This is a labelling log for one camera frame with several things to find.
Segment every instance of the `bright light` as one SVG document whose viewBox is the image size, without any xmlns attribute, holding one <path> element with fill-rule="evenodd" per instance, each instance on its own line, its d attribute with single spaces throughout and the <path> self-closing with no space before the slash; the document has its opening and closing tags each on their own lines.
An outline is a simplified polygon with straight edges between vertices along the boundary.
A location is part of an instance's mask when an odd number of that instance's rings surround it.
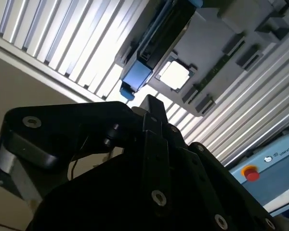
<svg viewBox="0 0 289 231">
<path fill-rule="evenodd" d="M 172 89 L 180 89 L 189 78 L 189 71 L 176 61 L 167 62 L 160 71 L 160 80 Z"/>
<path fill-rule="evenodd" d="M 117 64 L 114 64 L 111 71 L 107 75 L 104 83 L 102 84 L 100 89 L 97 91 L 97 96 L 99 96 L 99 97 L 106 96 L 107 97 L 110 94 L 111 90 L 113 89 L 113 87 L 115 86 L 117 81 L 119 80 L 122 70 L 123 70 L 122 67 L 120 67 Z"/>
</svg>

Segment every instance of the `screw head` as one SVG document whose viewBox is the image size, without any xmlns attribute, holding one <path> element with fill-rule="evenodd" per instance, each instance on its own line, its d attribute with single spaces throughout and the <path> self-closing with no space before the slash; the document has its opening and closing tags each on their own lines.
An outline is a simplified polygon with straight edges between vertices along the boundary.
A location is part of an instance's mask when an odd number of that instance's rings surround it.
<svg viewBox="0 0 289 231">
<path fill-rule="evenodd" d="M 23 123 L 28 128 L 39 128 L 42 126 L 40 119 L 35 116 L 26 116 L 23 118 Z"/>
<path fill-rule="evenodd" d="M 108 138 L 104 139 L 104 144 L 106 146 L 110 146 L 110 143 L 111 143 L 110 139 L 108 139 Z"/>
<path fill-rule="evenodd" d="M 167 199 L 164 195 L 164 193 L 162 193 L 160 190 L 154 190 L 151 193 L 152 199 L 153 201 L 158 205 L 158 206 L 165 206 L 167 203 Z"/>
<path fill-rule="evenodd" d="M 272 160 L 273 160 L 273 158 L 272 158 L 271 156 L 267 156 L 267 157 L 264 159 L 264 161 L 267 162 L 267 163 L 271 162 Z"/>
<path fill-rule="evenodd" d="M 201 145 L 199 145 L 199 144 L 197 145 L 197 148 L 198 148 L 198 150 L 201 151 L 201 152 L 204 151 L 204 148 L 203 148 Z"/>
<path fill-rule="evenodd" d="M 219 214 L 216 214 L 214 218 L 215 218 L 216 223 L 218 224 L 219 227 L 221 227 L 222 230 L 227 230 L 228 229 L 228 223 L 225 220 L 225 218 L 223 218 Z"/>
<path fill-rule="evenodd" d="M 275 225 L 268 218 L 266 218 L 265 221 L 273 230 L 275 230 Z"/>
</svg>

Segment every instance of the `white wall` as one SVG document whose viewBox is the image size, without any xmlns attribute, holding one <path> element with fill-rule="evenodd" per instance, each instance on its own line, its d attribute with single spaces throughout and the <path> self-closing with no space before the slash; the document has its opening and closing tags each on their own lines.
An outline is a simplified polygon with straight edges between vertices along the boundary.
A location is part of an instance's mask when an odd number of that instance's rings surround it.
<svg viewBox="0 0 289 231">
<path fill-rule="evenodd" d="M 0 128 L 4 114 L 20 106 L 73 103 L 0 59 Z M 0 188 L 0 223 L 25 230 L 32 215 L 25 202 Z"/>
</svg>

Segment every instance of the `blue plastic part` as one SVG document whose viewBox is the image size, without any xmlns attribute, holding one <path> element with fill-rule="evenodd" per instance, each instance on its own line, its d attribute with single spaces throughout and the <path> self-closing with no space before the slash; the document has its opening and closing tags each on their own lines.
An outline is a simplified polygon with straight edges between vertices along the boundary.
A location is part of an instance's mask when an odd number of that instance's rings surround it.
<svg viewBox="0 0 289 231">
<path fill-rule="evenodd" d="M 150 68 L 136 60 L 126 73 L 126 76 L 122 78 L 122 81 L 128 84 L 133 92 L 137 92 L 150 77 L 151 73 Z"/>
<path fill-rule="evenodd" d="M 241 170 L 247 165 L 257 166 L 258 172 L 266 170 L 270 166 L 275 165 L 277 162 L 283 160 L 289 155 L 289 134 L 280 137 L 276 141 L 267 145 L 258 153 L 248 158 L 243 163 L 235 166 L 230 172 L 241 183 L 246 182 L 246 178 L 241 175 Z M 264 159 L 267 156 L 271 156 L 273 159 L 271 162 L 265 162 Z"/>
<path fill-rule="evenodd" d="M 266 157 L 272 160 L 265 162 Z M 247 165 L 257 167 L 260 174 L 257 181 L 250 182 L 242 176 L 241 170 Z M 289 190 L 289 134 L 264 147 L 230 172 L 261 205 L 274 200 Z M 271 215 L 276 216 L 288 209 L 289 204 L 284 205 L 272 211 Z"/>
<path fill-rule="evenodd" d="M 203 6 L 203 0 L 189 0 L 191 4 L 200 8 Z"/>
<path fill-rule="evenodd" d="M 129 101 L 132 101 L 135 98 L 132 92 L 124 88 L 120 88 L 120 94 Z"/>
</svg>

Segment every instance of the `blue bracket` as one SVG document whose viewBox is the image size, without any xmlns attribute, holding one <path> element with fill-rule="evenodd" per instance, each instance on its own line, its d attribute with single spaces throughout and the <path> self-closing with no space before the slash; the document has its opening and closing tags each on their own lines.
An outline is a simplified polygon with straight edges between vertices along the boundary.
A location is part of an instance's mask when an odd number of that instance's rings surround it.
<svg viewBox="0 0 289 231">
<path fill-rule="evenodd" d="M 200 8 L 203 6 L 203 0 L 189 0 L 191 4 Z"/>
</svg>

